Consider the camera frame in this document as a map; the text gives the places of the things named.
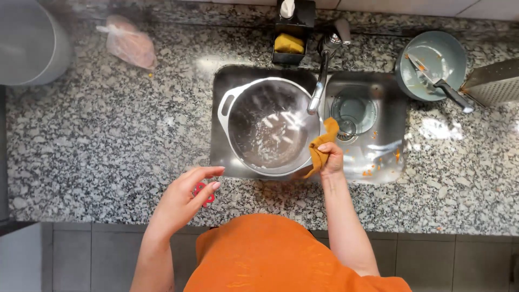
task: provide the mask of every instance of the orange shirt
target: orange shirt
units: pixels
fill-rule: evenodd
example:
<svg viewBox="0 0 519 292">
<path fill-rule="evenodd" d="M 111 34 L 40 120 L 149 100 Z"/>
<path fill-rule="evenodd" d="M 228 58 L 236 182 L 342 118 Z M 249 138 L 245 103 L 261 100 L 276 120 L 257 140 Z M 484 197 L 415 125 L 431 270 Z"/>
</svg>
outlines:
<svg viewBox="0 0 519 292">
<path fill-rule="evenodd" d="M 398 277 L 361 277 L 302 225 L 278 215 L 234 218 L 200 235 L 184 292 L 411 291 Z"/>
</svg>

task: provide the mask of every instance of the knife handle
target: knife handle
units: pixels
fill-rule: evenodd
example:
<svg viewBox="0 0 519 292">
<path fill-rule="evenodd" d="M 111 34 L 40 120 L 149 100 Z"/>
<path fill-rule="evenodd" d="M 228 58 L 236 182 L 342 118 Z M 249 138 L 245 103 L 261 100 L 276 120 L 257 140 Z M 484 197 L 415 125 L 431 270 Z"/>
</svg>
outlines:
<svg viewBox="0 0 519 292">
<path fill-rule="evenodd" d="M 449 97 L 450 99 L 454 100 L 455 103 L 457 103 L 462 109 L 463 113 L 468 114 L 474 111 L 474 108 L 468 103 L 465 98 L 463 98 L 457 91 L 455 91 L 445 80 L 440 79 L 440 81 L 436 82 L 434 84 L 434 87 L 440 87 L 443 92 L 445 92 L 445 95 Z"/>
</svg>

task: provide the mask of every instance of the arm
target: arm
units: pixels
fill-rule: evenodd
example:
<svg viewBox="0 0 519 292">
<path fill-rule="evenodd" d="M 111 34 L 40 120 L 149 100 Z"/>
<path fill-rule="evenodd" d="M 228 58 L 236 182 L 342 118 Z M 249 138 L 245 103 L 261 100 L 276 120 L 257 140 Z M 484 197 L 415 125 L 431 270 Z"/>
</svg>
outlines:
<svg viewBox="0 0 519 292">
<path fill-rule="evenodd" d="M 330 154 L 321 170 L 330 249 L 343 265 L 360 276 L 380 276 L 370 240 L 360 224 L 348 191 L 343 173 L 343 152 L 331 142 L 318 149 Z"/>
<path fill-rule="evenodd" d="M 174 290 L 169 239 L 196 214 L 219 182 L 211 182 L 196 197 L 192 192 L 204 178 L 221 176 L 224 167 L 197 167 L 173 181 L 160 199 L 142 238 L 130 292 Z"/>
</svg>

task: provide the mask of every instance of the faucet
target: faucet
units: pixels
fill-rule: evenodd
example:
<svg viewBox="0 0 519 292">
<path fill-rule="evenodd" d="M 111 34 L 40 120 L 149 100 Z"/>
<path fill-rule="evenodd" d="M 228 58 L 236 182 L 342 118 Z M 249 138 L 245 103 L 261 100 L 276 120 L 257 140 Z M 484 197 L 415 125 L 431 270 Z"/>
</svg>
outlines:
<svg viewBox="0 0 519 292">
<path fill-rule="evenodd" d="M 321 103 L 321 96 L 326 86 L 326 75 L 328 73 L 328 61 L 335 55 L 335 50 L 340 45 L 349 45 L 351 43 L 350 25 L 346 19 L 337 19 L 334 22 L 335 32 L 328 32 L 323 35 L 319 41 L 317 51 L 321 55 L 321 68 L 319 69 L 319 77 L 317 78 L 316 88 L 313 91 L 312 99 L 308 104 L 306 111 L 309 115 L 315 115 L 317 108 Z"/>
</svg>

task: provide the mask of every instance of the yellow sponge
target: yellow sponge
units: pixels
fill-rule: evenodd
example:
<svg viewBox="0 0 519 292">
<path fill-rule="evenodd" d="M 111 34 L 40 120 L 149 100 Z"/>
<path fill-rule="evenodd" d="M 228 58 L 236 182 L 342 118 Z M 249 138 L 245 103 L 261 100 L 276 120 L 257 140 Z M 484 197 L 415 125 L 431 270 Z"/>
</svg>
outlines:
<svg viewBox="0 0 519 292">
<path fill-rule="evenodd" d="M 297 37 L 281 33 L 274 41 L 275 52 L 287 52 L 291 54 L 303 54 L 304 42 Z"/>
</svg>

